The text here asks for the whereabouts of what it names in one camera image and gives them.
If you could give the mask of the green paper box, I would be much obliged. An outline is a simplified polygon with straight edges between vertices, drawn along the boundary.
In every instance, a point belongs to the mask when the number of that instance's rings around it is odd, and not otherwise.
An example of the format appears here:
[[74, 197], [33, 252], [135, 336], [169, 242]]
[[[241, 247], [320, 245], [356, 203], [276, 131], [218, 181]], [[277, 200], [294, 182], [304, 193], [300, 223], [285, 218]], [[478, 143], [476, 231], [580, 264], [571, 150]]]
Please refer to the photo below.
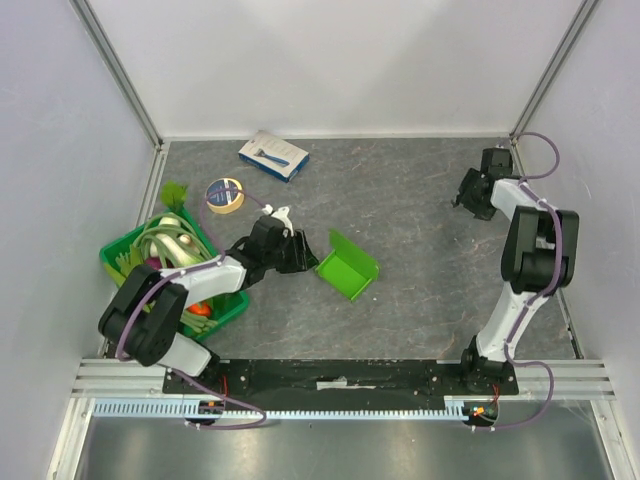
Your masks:
[[317, 275], [354, 302], [376, 281], [379, 263], [336, 229], [329, 230], [331, 252], [316, 267]]

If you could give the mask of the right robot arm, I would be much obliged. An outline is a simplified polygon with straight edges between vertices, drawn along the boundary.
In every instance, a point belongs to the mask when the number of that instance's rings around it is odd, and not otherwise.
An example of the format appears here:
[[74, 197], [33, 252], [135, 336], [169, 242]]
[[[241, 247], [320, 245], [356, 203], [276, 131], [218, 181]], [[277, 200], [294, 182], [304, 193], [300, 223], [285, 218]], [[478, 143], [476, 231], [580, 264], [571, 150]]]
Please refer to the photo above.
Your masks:
[[504, 390], [515, 380], [513, 355], [537, 310], [573, 279], [579, 215], [553, 207], [528, 181], [514, 174], [511, 152], [485, 148], [480, 167], [465, 174], [455, 206], [477, 220], [497, 212], [509, 220], [500, 261], [503, 288], [480, 332], [463, 351], [458, 381], [477, 394], [494, 385]]

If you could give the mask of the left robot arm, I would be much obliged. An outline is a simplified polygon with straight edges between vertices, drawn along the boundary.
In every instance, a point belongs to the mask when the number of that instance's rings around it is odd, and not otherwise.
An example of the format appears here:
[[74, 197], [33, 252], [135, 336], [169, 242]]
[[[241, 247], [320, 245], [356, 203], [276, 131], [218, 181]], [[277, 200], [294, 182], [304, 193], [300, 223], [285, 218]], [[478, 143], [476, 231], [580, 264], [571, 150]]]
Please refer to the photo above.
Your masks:
[[181, 372], [196, 392], [208, 393], [219, 382], [218, 357], [180, 332], [187, 307], [244, 291], [269, 270], [295, 274], [318, 265], [303, 230], [264, 215], [249, 235], [212, 260], [163, 270], [136, 266], [102, 314], [98, 331], [116, 344], [117, 357]]

